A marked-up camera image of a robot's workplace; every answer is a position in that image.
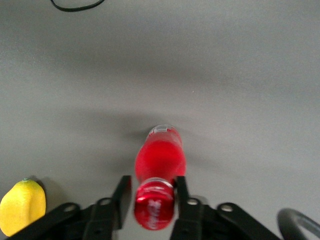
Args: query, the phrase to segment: gray table surface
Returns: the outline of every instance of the gray table surface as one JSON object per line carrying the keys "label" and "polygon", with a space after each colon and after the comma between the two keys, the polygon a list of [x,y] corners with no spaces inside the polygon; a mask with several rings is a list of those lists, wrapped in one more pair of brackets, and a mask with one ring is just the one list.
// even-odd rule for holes
{"label": "gray table surface", "polygon": [[[320,222],[319,66],[318,0],[106,0],[78,13],[2,0],[0,197],[34,176],[48,211],[86,207],[134,175],[147,132],[167,123],[190,192],[212,207],[234,202],[278,236],[281,208]],[[118,239],[170,232],[130,212]]]}

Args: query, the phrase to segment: black ring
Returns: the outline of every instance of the black ring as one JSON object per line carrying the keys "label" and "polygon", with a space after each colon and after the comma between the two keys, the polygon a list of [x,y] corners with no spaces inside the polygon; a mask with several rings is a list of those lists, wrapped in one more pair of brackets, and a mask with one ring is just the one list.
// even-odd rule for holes
{"label": "black ring", "polygon": [[74,12],[80,12],[80,11],[84,11],[84,10],[88,10],[88,9],[93,9],[96,6],[102,4],[105,0],[99,0],[95,3],[87,5],[87,6],[80,6],[80,7],[73,7],[73,8],[62,7],[62,6],[57,5],[54,0],[50,0],[50,1],[56,9],[59,9],[62,12],[74,13]]}
{"label": "black ring", "polygon": [[320,239],[320,225],[301,212],[284,208],[278,213],[277,220],[284,240],[308,240],[299,226],[304,227]]}

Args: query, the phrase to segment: lemon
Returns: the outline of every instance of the lemon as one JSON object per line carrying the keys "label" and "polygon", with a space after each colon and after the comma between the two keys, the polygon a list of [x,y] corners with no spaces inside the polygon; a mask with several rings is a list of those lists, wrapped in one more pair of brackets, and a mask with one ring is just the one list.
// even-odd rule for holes
{"label": "lemon", "polygon": [[0,202],[0,229],[10,237],[45,212],[45,191],[35,181],[25,178],[16,183]]}

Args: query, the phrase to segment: screw hole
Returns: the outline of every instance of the screw hole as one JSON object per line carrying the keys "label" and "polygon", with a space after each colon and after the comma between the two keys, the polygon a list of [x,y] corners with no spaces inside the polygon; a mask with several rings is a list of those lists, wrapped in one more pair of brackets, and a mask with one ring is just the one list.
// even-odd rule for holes
{"label": "screw hole", "polygon": [[221,210],[222,210],[222,211],[225,211],[225,212],[232,212],[234,209],[232,208],[232,206],[222,205],[222,206],[221,206]]}
{"label": "screw hole", "polygon": [[197,205],[197,204],[198,204],[198,201],[197,201],[196,199],[194,199],[194,198],[190,198],[190,199],[187,201],[187,203],[188,203],[189,205]]}
{"label": "screw hole", "polygon": [[108,205],[111,202],[110,198],[104,198],[100,201],[100,205]]}
{"label": "screw hole", "polygon": [[64,209],[64,211],[65,212],[71,212],[71,211],[73,211],[73,210],[75,210],[76,209],[76,206],[75,205],[70,205],[70,206],[67,206],[65,209]]}

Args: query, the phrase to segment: red liquid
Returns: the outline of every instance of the red liquid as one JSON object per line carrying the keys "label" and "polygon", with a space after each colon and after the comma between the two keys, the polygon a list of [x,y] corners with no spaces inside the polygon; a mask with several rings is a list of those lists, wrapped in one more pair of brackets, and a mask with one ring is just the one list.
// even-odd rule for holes
{"label": "red liquid", "polygon": [[165,228],[173,218],[174,178],[186,173],[186,157],[177,130],[157,126],[151,131],[135,161],[141,183],[135,197],[134,215],[146,229]]}

